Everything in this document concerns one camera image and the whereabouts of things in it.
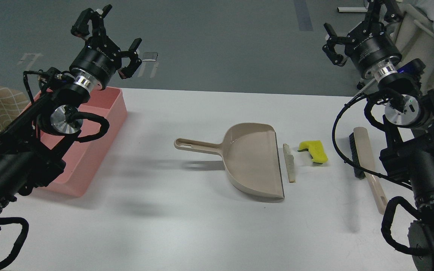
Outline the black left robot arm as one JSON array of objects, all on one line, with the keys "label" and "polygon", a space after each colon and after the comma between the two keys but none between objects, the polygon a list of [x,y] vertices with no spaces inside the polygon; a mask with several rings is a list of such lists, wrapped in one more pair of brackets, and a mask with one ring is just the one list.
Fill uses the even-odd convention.
[{"label": "black left robot arm", "polygon": [[[136,38],[122,51],[107,35],[104,19],[112,9],[83,10],[71,28],[71,34],[84,40],[84,47],[69,70],[55,67],[47,71],[23,72],[29,106],[0,132],[0,214],[3,208],[27,196],[35,187],[46,187],[66,166],[64,155],[75,143],[102,138],[110,128],[103,116],[79,111],[94,90],[104,90],[113,75],[129,79],[142,60]],[[0,217],[3,225],[22,227],[10,254],[0,261],[0,270],[19,255],[29,233],[29,223],[21,217]]]}]

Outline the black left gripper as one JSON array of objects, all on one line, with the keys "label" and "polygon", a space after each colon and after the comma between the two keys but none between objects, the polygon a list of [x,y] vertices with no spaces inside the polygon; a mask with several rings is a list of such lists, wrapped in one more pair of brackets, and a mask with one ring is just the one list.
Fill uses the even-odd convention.
[{"label": "black left gripper", "polygon": [[[105,89],[118,69],[121,79],[129,79],[142,64],[137,52],[142,38],[136,38],[127,51],[121,51],[107,36],[104,19],[112,8],[112,5],[101,10],[87,8],[71,27],[71,34],[86,42],[69,69],[75,77],[74,84],[86,91]],[[125,67],[123,58],[130,60]]]}]

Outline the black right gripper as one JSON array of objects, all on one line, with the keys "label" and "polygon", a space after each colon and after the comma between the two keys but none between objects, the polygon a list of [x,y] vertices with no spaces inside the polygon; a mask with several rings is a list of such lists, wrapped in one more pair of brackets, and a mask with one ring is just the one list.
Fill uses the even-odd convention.
[{"label": "black right gripper", "polygon": [[[402,60],[402,55],[385,32],[386,23],[398,23],[403,20],[396,0],[366,0],[368,3],[364,21],[360,22],[347,37],[336,34],[329,23],[324,23],[327,32],[326,44],[322,51],[333,65],[344,66],[347,57],[353,62],[362,79],[370,79],[371,69],[377,63],[388,60],[397,65]],[[346,56],[338,54],[336,45],[346,45]]]}]

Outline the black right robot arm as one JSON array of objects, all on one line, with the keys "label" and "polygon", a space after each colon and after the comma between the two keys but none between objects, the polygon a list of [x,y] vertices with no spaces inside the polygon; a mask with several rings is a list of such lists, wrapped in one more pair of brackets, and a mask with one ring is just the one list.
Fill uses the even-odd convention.
[{"label": "black right robot arm", "polygon": [[[370,0],[365,18],[346,36],[336,34],[331,24],[323,51],[334,65],[348,59],[363,79],[375,79],[378,90],[358,93],[338,113],[332,128],[336,152],[355,170],[411,189],[414,204],[402,196],[385,205],[381,223],[384,240],[396,251],[412,256],[419,271],[434,271],[434,89],[422,94],[421,75],[425,64],[416,58],[399,66],[402,54],[387,33],[385,23],[404,19],[395,0]],[[387,148],[379,159],[387,172],[382,175],[347,158],[336,144],[336,126],[351,106],[365,99],[364,115],[385,133]]]}]

